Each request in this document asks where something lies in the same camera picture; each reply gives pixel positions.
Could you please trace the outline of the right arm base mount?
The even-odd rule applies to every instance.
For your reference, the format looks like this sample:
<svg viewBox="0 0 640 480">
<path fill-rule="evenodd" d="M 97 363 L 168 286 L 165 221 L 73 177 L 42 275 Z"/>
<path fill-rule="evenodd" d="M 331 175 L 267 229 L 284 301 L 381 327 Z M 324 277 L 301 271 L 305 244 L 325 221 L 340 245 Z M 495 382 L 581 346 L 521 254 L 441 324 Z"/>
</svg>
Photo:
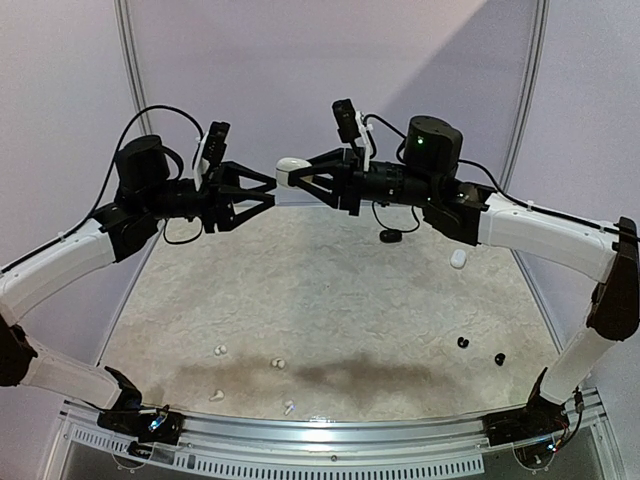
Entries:
<svg viewBox="0 0 640 480">
<path fill-rule="evenodd" d="M 481 417 L 483 433 L 491 446 L 542 437 L 569 425 L 564 404 L 532 398 L 524 406 Z"/>
</svg>

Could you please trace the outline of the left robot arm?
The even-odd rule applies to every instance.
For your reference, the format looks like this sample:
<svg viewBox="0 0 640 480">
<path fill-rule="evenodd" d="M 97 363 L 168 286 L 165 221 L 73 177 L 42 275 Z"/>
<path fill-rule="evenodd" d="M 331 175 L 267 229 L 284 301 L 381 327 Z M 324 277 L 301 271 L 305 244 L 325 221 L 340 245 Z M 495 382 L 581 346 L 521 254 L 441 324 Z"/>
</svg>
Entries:
<svg viewBox="0 0 640 480">
<path fill-rule="evenodd" d="M 129 142 L 115 154 L 119 185 L 113 202 L 90 214 L 24 262 L 1 273 L 1 384 L 37 387 L 82 400 L 128 434 L 148 426 L 141 394 L 111 368 L 79 362 L 29 339 L 19 323 L 37 305 L 87 274 L 141 251 L 163 221 L 198 219 L 206 233 L 229 232 L 275 204 L 274 178 L 223 158 L 224 139 L 208 135 L 191 179 L 171 177 L 181 157 L 157 135 Z"/>
</svg>

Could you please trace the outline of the white stem earbud charging case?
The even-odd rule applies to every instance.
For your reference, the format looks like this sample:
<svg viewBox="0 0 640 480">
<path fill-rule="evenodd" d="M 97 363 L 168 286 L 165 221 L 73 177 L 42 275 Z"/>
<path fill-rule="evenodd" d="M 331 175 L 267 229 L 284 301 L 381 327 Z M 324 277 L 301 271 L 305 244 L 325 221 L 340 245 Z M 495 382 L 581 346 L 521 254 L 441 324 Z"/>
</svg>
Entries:
<svg viewBox="0 0 640 480">
<path fill-rule="evenodd" d="M 309 161 L 300 158 L 283 157 L 279 159 L 275 170 L 277 184 L 281 187 L 292 189 L 292 186 L 289 185 L 291 173 L 310 166 L 311 163 Z"/>
</svg>

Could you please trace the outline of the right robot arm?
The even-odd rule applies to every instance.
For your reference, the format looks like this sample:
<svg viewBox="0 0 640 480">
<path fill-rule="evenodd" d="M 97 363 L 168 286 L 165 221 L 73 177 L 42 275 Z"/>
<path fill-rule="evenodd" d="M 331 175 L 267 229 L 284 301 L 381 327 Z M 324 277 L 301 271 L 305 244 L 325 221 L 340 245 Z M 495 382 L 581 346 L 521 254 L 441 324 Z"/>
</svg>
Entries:
<svg viewBox="0 0 640 480">
<path fill-rule="evenodd" d="M 596 222 L 541 208 L 498 188 L 463 182 L 462 133 L 447 122 L 414 116 L 395 163 L 371 158 L 370 128 L 360 114 L 341 114 L 343 147 L 309 160 L 282 158 L 277 181 L 356 216 L 362 201 L 417 207 L 445 237 L 528 253 L 596 283 L 585 326 L 538 377 L 517 427 L 537 436 L 552 424 L 597 361 L 639 328 L 639 238 L 626 217 Z"/>
</svg>

